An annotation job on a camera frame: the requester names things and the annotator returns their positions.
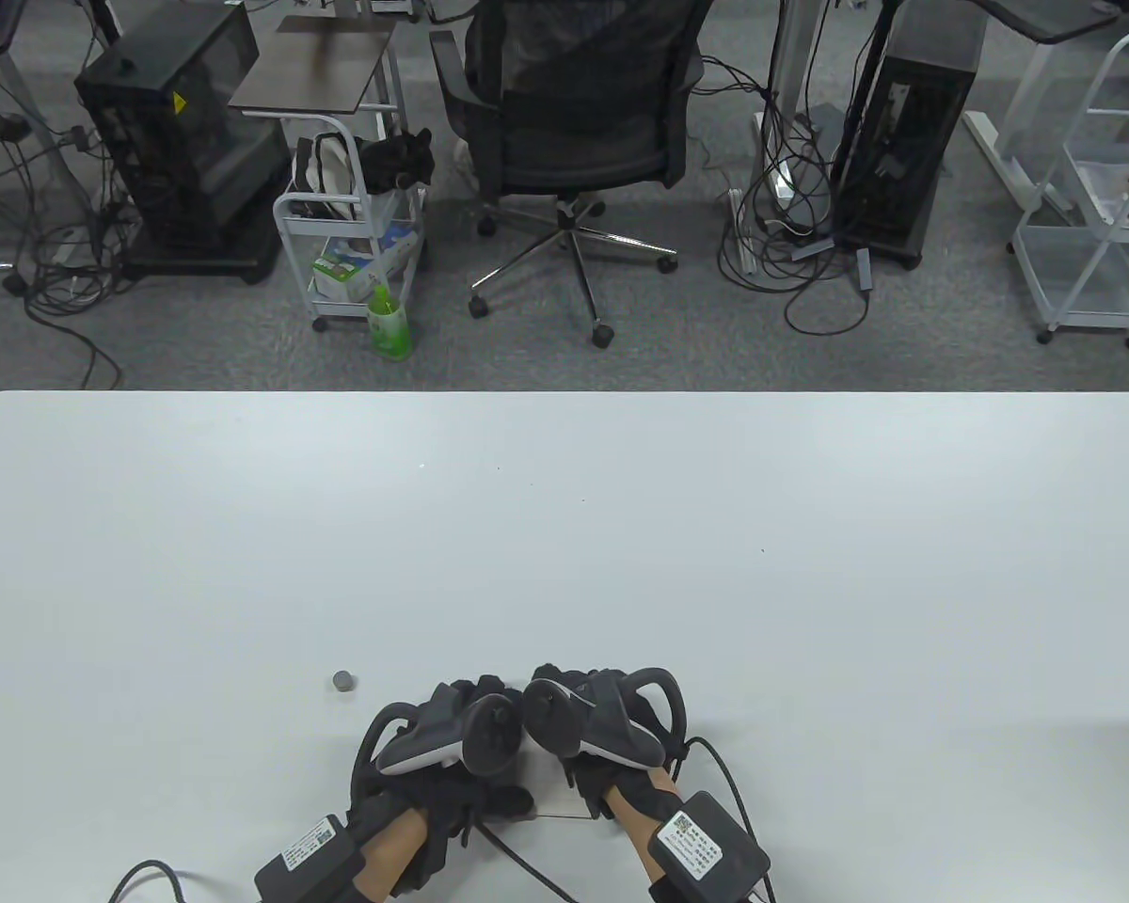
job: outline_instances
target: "black pc case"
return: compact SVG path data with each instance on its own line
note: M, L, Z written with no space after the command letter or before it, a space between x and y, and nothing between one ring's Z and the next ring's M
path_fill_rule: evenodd
M969 0L907 0L895 19L838 199L844 244L918 266L942 158L986 38Z
M80 72L93 117L143 227L126 251L147 274L269 274L288 184L280 124L230 109L259 56L246 8L165 2Z

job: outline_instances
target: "sticker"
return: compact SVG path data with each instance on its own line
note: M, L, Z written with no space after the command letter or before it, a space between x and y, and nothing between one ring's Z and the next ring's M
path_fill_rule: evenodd
M724 859L719 844L708 838L707 832L690 821L684 812L668 818L656 832L656 839L697 882L715 868L716 861Z
M281 852L281 856L285 857L285 868L290 871L297 868L334 838L335 829L332 829L330 818L323 818L306 833L305 838L297 840L297 843Z

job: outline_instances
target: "plastic bottle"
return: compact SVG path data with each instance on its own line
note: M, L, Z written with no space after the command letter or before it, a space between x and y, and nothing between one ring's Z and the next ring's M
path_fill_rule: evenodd
M368 327L371 331L371 347L380 357L405 360L414 352L405 306L384 284L376 287L368 301Z

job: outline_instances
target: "forearm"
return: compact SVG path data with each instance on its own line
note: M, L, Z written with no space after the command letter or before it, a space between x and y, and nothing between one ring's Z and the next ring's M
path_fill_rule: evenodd
M353 879L355 888L369 903L385 903L410 860L427 842L427 818L406 809L359 851L364 870Z
M664 769L650 770L647 777L649 777L651 786L657 788L657 790L680 796L677 787L672 782ZM644 863L644 870L647 873L649 883L656 884L660 878L664 878L664 869L647 852L647 843L653 839L653 832L660 827L660 822L632 808L632 805L624 799L624 796L620 794L616 787L612 787L611 790L606 791L606 805L611 807L615 821L628 832L628 838L636 848L641 863Z

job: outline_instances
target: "hand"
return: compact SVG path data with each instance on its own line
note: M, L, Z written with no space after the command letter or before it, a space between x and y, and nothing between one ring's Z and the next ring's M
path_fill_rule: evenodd
M457 680L453 687L458 690L465 705L499 692L522 712L522 693L493 676L483 676L475 684ZM397 734L409 729L408 726L400 728ZM393 895L421 889L432 874L439 873L447 860L449 839L463 834L462 845L466 845L469 831L478 822L528 816L534 807L531 794L514 786L513 775L478 778L461 762L447 769L434 764L406 774L385 775L376 769L375 762L367 761L366 756L362 759L357 761L351 775L351 808L348 812L348 830L359 842L379 833L408 809L421 812L427 822L426 845L397 879Z
M555 681L555 683L577 692L578 687L589 678L589 675L580 670L561 672L557 666L543 665L535 668L532 678ZM664 745L667 756L666 762L664 762L666 766L685 755L685 748L680 747L676 739L660 724L660 719L649 701L639 693L634 693L629 700L624 700L624 705L628 709L628 717L638 726L646 727ZM581 753L570 759L561 757L561 765L564 766L564 775L569 787L577 788L581 799L585 799L586 807L589 808L589 817L613 817L611 805L607 803L607 795L612 788L620 791L630 807L656 822L666 822L681 807L680 797L675 792L656 787L649 771L630 769L628 765L618 764L618 762L590 755L590 753Z

